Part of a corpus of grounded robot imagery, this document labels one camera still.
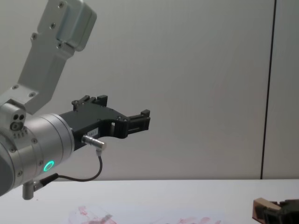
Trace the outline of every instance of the robotic arm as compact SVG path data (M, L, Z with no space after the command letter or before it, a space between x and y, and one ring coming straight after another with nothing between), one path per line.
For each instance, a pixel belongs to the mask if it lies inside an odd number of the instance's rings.
M31 199L45 186L33 179L74 151L90 144L100 158L106 144L98 138L148 130L150 111L124 116L107 107L107 96L85 96L70 112L26 119L50 101L67 59L85 48L96 18L83 0L49 0L18 83L0 95L0 196L23 184L23 198Z

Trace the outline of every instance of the label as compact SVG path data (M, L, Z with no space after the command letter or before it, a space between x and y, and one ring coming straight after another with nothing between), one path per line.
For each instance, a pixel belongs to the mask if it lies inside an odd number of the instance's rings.
M87 135L89 137L94 137L96 136L97 134L99 134L99 128L96 128L96 129L93 129L92 131L88 132Z

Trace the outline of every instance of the gray wall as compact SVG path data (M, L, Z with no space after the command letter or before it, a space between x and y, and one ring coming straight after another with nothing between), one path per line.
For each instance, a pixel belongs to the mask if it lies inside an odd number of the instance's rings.
M90 41L71 58L41 113L108 95L126 115L151 109L150 130L104 138L102 179L259 178L273 0L88 0ZM17 80L46 0L0 3L0 90ZM53 172L95 174L93 148Z
M264 178L299 178L299 1L278 1Z

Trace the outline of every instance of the table surface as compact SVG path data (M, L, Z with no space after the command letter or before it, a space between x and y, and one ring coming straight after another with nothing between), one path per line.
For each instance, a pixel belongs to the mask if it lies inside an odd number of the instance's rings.
M161 209L212 210L230 224L257 224L253 200L299 198L299 180L182 180L53 182L22 199L18 187L0 197L0 223L60 224L78 206L127 204Z

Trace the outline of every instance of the green light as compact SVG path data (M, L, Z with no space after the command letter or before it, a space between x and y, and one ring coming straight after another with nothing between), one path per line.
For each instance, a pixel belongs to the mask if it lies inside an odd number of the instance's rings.
M54 166L54 161L53 160L51 160L51 161L49 161L46 165L45 165L45 167L43 168L43 171L44 172L47 172L47 171L49 171L53 166Z

